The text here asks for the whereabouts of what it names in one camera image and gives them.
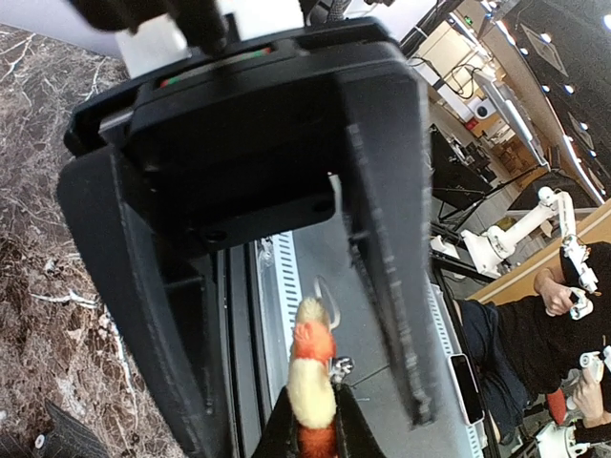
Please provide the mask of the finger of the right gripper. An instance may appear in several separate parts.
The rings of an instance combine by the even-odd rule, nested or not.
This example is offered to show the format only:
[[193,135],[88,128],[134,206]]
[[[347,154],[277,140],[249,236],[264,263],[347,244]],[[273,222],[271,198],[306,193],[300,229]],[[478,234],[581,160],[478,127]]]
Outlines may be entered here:
[[435,417],[428,305],[430,184],[420,80],[403,67],[344,78],[347,152],[338,173],[349,253],[411,422]]
[[195,267],[174,250],[158,200],[112,147],[67,164],[56,194],[96,290],[183,452],[231,456],[210,261]]

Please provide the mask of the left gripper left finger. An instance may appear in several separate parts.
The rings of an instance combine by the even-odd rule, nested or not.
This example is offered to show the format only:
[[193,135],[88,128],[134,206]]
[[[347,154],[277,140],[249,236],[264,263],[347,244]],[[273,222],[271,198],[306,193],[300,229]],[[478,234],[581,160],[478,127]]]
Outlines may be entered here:
[[287,388],[283,387],[252,458],[297,458],[298,424],[293,415]]

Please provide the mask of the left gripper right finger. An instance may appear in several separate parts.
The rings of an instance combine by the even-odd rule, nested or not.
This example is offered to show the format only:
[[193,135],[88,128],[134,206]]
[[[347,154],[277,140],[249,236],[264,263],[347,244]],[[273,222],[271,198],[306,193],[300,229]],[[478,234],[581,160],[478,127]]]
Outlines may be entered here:
[[335,430],[340,458],[386,458],[348,385],[334,386]]

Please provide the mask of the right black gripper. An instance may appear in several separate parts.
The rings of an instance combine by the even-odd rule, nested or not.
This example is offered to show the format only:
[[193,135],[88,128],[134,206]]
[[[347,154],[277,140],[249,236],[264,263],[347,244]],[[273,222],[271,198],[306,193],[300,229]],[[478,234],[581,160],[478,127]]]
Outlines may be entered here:
[[64,136],[64,217],[80,251],[145,231],[213,253],[342,212],[348,233],[384,216],[374,164],[411,104],[396,42],[371,20],[273,33],[192,57],[78,106]]

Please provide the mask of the flower brooch green orange yellow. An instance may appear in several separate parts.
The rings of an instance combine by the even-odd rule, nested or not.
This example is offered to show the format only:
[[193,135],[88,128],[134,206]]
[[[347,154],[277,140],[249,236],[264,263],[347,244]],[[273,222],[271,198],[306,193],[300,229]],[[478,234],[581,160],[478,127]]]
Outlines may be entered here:
[[333,385],[342,379],[342,364],[332,331],[341,323],[341,311],[323,277],[313,286],[314,295],[298,305],[285,388],[297,422],[299,455],[337,457]]

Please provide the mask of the black pinstriped shirt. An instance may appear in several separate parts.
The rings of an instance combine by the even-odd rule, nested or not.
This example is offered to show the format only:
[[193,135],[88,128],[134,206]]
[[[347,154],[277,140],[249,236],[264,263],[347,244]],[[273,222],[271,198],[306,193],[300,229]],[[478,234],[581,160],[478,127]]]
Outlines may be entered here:
[[109,458],[107,448],[75,417],[50,400],[45,401],[53,427],[34,440],[35,457]]

